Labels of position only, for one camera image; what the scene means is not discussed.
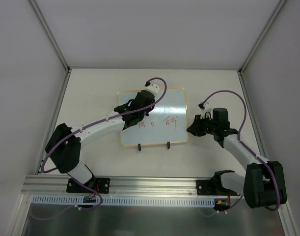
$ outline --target metal frame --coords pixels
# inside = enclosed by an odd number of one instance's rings
[[[243,73],[246,70],[247,66],[251,62],[251,59],[253,58],[254,54],[258,50],[258,48],[261,45],[262,41],[264,40],[264,38],[266,37],[266,35],[270,31],[271,26],[273,25],[273,23],[275,22],[276,18],[278,17],[278,15],[280,14],[280,12],[282,11],[282,9],[285,6],[286,2],[287,2],[287,0],[279,0],[279,2],[276,5],[274,11],[272,12],[271,16],[269,17],[268,21],[266,22],[266,24],[264,25],[263,29],[261,30],[261,32],[260,32],[257,40],[255,41],[254,45],[252,46],[252,48],[251,48],[248,56],[246,57],[246,60],[243,63],[241,69],[240,69],[241,75],[243,75]]]
[[[253,127],[253,130],[254,130],[254,134],[255,134],[257,143],[258,143],[260,154],[263,155],[264,157],[266,157],[267,159],[269,159],[269,155],[266,152],[266,148],[264,146],[264,142],[263,142],[263,139],[262,139],[261,130],[259,129],[259,127],[257,125],[255,114],[252,110],[251,100],[248,96],[245,80],[244,80],[244,78],[243,78],[243,76],[240,72],[238,72],[238,76],[239,76],[239,80],[240,80],[242,90],[243,90],[243,93],[244,93],[245,102],[247,104],[250,120],[251,120],[251,123],[252,123],[252,127]],[[299,231],[298,231],[298,228],[295,224],[295,221],[294,221],[294,218],[293,218],[293,215],[292,215],[292,212],[290,210],[290,206],[289,206],[288,202],[286,204],[283,204],[283,205],[280,206],[280,208],[278,210],[278,218],[279,218],[279,221],[280,221],[280,225],[283,228],[284,235],[286,235],[286,236],[299,236],[300,235]]]
[[[51,118],[50,125],[47,129],[46,136],[44,138],[42,149],[39,153],[39,162],[36,167],[36,174],[39,171],[39,166],[44,158],[44,146],[50,137],[50,134],[53,132],[55,128],[55,124],[58,118],[59,110],[63,101],[63,97],[67,88],[67,84],[70,77],[70,66],[68,65],[65,57],[62,54],[36,0],[27,0],[35,13],[35,16],[41,27],[43,28],[47,38],[49,39],[55,53],[57,54],[62,66],[66,70],[67,74],[62,84],[62,88],[55,106],[54,113]],[[249,52],[245,62],[243,63],[239,75],[240,83],[242,86],[242,90],[244,93],[244,97],[246,100],[248,112],[250,115],[251,123],[253,126],[253,130],[255,133],[255,137],[259,146],[260,153],[263,156],[267,156],[265,152],[265,147],[262,142],[260,129],[258,128],[255,114],[253,113],[251,102],[246,90],[245,81],[243,79],[243,73],[246,70],[247,66],[251,62],[251,59],[255,55],[257,49],[260,44],[264,40],[271,26],[275,22],[277,16],[280,14],[287,0],[280,0],[275,7],[273,13],[262,29],[260,35],[258,36],[256,42],[254,43],[251,51]],[[111,177],[111,188],[110,194],[113,195],[122,195],[122,196],[159,196],[159,197],[191,197],[196,198],[196,186],[195,181],[197,178],[156,178],[156,177]],[[32,200],[33,194],[45,194],[45,193],[58,193],[58,194],[68,194],[66,193],[66,184],[68,182],[67,176],[53,176],[53,175],[33,175],[27,176],[25,183],[22,189],[22,195],[20,198],[19,207],[15,210],[14,217],[15,221],[12,222],[11,228],[8,231],[9,235],[21,235],[22,230],[24,228],[24,222],[26,221],[26,217],[28,214],[28,209]],[[203,196],[207,198],[221,198],[221,196]],[[280,210],[278,211],[279,218],[281,221],[281,225],[284,230],[285,235],[299,235],[297,227],[292,218],[291,210],[288,204],[282,205]]]
[[[70,67],[68,66],[67,64],[67,61],[65,59],[65,57],[63,56],[54,36],[53,36],[53,33],[51,31],[51,29],[49,28],[43,14],[42,14],[42,11],[40,9],[40,7],[38,6],[36,0],[27,0],[32,8],[32,10],[34,11],[35,13],[35,16],[37,18],[37,20],[39,21],[39,23],[41,24],[47,38],[49,39],[54,51],[56,52],[63,68],[66,70],[66,72],[68,73],[69,70],[70,70]]]
[[[30,175],[26,177],[23,194],[69,194],[66,175]],[[171,177],[109,177],[109,194],[134,197],[197,197],[196,181],[209,178]]]
[[[61,89],[60,89],[60,92],[59,92],[59,96],[58,96],[57,101],[55,103],[54,112],[51,116],[51,121],[50,121],[49,126],[47,128],[45,138],[43,140],[40,152],[38,154],[38,160],[39,161],[37,162],[37,166],[35,166],[35,174],[40,173],[40,166],[41,166],[42,160],[45,158],[45,155],[46,155],[45,151],[44,151],[45,150],[45,145],[46,145],[46,143],[48,142],[48,140],[50,139],[52,133],[55,130],[55,126],[56,126],[56,122],[57,122],[57,119],[58,119],[61,104],[62,104],[63,98],[65,96],[65,92],[67,90],[67,85],[68,85],[68,82],[69,82],[70,74],[71,74],[71,70],[69,70],[67,72],[67,74],[64,78],[64,81],[62,83],[62,86],[61,86]]]

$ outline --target white wall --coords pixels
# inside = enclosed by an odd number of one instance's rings
[[[26,0],[0,0],[0,236],[32,174],[64,70]]]
[[[279,0],[37,0],[70,66],[238,69]]]
[[[300,0],[288,1],[245,80],[269,158],[283,165],[300,229]]]

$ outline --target white enclosure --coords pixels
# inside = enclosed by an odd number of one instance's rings
[[[119,91],[140,89],[156,76],[186,89],[189,124],[213,91],[243,95],[249,112],[243,136],[283,165],[288,201],[277,213],[279,225],[273,213],[243,210],[245,231],[231,233],[255,234],[257,225],[247,222],[266,217],[275,231],[261,230],[300,235],[300,0],[0,1],[0,235],[23,231],[32,193],[21,190],[26,175],[38,172],[56,122],[103,116],[116,106]],[[237,98],[219,94],[212,106],[226,107],[231,126],[239,127]],[[128,160],[115,163],[119,155]],[[106,176],[244,173],[212,137],[138,153],[111,134],[84,149],[81,159]]]

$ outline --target whiteboard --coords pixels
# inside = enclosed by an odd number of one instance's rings
[[[119,105],[134,99],[139,90],[122,91],[117,94]],[[156,98],[163,93],[160,90]],[[184,88],[167,89],[164,98],[155,105],[148,117],[137,125],[121,131],[122,146],[158,145],[184,143],[188,140],[186,91]]]

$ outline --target red handwriting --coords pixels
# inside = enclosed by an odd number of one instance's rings
[[[142,126],[145,128],[145,123],[143,121],[139,122],[139,128],[141,128]]]
[[[165,121],[165,125],[169,125],[170,123],[175,122],[175,131],[177,132],[177,125],[176,125],[176,121],[177,121],[177,116],[175,118],[172,118],[171,120],[169,120],[169,116],[164,119],[163,121]]]
[[[166,121],[166,125],[170,124],[170,120],[168,118],[169,118],[169,116],[166,119],[163,120],[163,121]]]

